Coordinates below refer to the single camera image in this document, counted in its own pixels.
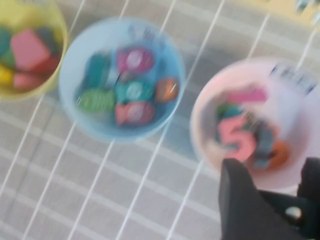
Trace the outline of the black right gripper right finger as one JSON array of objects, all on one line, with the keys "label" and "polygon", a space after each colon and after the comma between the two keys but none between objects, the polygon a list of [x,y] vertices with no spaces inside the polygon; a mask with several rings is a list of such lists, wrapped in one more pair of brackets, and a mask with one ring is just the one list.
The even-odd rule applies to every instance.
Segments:
[{"label": "black right gripper right finger", "polygon": [[297,196],[307,200],[303,211],[304,228],[310,239],[320,239],[320,159],[307,157],[301,169]]}]

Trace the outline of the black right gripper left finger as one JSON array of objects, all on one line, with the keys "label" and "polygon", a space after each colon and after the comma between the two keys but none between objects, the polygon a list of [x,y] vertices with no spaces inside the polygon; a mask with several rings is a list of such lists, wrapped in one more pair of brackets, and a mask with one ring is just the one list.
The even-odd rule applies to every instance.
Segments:
[{"label": "black right gripper left finger", "polygon": [[262,198],[238,160],[223,160],[218,198],[223,240],[301,238]]}]

